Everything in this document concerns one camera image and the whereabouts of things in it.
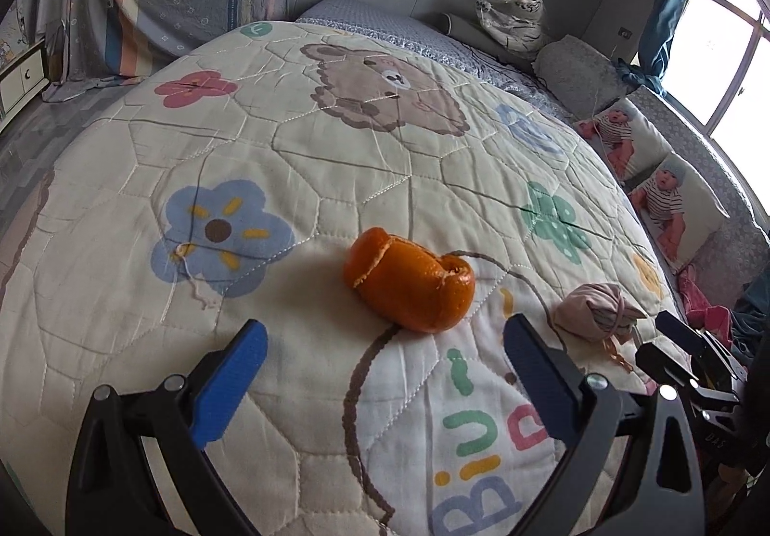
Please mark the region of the white drawer cabinet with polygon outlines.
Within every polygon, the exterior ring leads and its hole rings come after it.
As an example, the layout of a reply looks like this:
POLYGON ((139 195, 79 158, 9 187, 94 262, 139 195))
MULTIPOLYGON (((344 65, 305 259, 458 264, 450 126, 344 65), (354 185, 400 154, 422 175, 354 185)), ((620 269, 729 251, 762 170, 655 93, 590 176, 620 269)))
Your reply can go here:
POLYGON ((34 43, 1 71, 1 118, 13 119, 50 83, 44 42, 34 43))

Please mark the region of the left blue curtain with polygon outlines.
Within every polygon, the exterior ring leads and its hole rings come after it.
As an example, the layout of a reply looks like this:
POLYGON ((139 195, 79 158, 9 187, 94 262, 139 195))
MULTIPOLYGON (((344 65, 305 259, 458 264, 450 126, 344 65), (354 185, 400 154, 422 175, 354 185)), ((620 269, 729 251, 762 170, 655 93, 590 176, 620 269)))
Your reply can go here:
POLYGON ((637 64, 617 58, 618 77, 631 87, 645 87, 663 97, 664 75, 671 60, 673 37, 688 0, 654 0, 637 47, 637 64))

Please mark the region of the baby print pillow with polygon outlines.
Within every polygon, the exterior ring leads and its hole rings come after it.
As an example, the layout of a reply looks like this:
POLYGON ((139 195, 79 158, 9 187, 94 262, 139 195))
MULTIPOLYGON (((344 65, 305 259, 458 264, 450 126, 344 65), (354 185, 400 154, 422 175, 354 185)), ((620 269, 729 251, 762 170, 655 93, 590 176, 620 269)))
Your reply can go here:
POLYGON ((577 120, 573 127, 590 142, 620 183, 658 166, 672 152, 662 133, 628 97, 590 119, 577 120))
POLYGON ((710 185, 679 154, 669 153, 629 194, 669 269, 678 273, 730 220, 710 185))

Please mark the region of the left baby print pillow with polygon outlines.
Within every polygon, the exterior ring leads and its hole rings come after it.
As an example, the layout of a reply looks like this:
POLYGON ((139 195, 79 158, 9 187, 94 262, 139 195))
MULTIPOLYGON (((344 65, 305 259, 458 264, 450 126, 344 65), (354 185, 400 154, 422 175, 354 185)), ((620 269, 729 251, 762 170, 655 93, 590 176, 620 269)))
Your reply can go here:
POLYGON ((672 152, 662 133, 628 97, 590 119, 577 120, 573 127, 590 142, 620 183, 658 166, 672 152))

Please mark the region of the pink face mask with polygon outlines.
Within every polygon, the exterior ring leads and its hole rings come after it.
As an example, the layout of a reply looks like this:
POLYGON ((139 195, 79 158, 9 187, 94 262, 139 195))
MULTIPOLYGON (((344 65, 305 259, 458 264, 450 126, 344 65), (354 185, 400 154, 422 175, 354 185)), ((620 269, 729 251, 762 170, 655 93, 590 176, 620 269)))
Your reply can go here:
POLYGON ((640 341, 637 326, 646 315, 624 296, 618 284, 581 284, 557 304, 552 316, 558 328, 598 343, 616 365, 632 372, 633 364, 625 359, 620 346, 640 341))

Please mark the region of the window with metal frame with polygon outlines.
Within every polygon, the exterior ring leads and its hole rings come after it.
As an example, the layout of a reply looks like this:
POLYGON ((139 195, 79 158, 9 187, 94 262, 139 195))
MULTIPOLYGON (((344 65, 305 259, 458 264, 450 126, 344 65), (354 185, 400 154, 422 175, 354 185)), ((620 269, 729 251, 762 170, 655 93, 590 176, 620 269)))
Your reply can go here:
POLYGON ((664 89, 769 205, 769 18, 758 0, 688 0, 664 89))

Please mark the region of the right baby print pillow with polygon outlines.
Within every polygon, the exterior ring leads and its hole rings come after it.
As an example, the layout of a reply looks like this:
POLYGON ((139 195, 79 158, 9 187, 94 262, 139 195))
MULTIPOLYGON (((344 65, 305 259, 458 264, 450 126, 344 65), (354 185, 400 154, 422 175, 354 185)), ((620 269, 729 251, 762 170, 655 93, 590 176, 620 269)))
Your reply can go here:
POLYGON ((730 220, 710 185, 679 154, 669 153, 629 194, 669 269, 678 273, 730 220))

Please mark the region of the grey bolster pillow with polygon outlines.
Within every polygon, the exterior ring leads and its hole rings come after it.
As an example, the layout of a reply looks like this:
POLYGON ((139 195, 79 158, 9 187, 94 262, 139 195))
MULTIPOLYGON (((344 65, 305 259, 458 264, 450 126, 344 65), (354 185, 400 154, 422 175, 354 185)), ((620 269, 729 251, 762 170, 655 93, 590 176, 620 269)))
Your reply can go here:
POLYGON ((445 36, 492 56, 500 64, 511 65, 519 71, 532 72, 531 59, 512 54, 478 25, 470 23, 460 16, 446 12, 437 13, 436 26, 445 36))

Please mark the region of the orange peel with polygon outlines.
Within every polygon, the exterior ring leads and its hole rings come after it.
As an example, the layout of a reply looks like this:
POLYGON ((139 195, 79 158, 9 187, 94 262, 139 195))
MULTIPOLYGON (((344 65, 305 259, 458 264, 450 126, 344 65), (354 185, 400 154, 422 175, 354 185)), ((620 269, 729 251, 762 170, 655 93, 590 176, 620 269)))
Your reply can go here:
POLYGON ((475 271, 454 255, 372 227, 347 252, 343 282, 382 319, 422 334, 458 325, 475 295, 475 271))

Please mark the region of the cartoon patterned quilt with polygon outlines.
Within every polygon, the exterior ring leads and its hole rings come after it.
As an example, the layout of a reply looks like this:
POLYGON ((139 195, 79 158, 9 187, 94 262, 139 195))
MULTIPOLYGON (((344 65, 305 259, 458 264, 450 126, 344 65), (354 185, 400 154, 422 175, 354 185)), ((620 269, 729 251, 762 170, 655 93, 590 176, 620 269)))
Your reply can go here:
POLYGON ((564 447, 502 349, 526 316, 578 368, 645 391, 553 310, 618 284, 677 300, 624 192, 564 123, 470 75, 320 25, 258 23, 176 60, 88 125, 21 139, 1 183, 1 457, 64 529, 99 385, 189 372, 248 319, 268 356, 211 462, 267 535, 503 535, 564 447), (343 282, 381 227, 475 271, 462 321, 411 332, 343 282))

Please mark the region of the white tiger plush toy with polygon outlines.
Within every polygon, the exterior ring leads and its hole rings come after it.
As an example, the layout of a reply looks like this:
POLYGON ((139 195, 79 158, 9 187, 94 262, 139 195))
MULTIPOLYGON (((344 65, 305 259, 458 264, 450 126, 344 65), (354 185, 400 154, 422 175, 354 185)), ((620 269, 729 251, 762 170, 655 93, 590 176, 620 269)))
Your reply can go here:
POLYGON ((535 55, 546 45, 543 0, 477 0, 480 26, 510 54, 535 55))

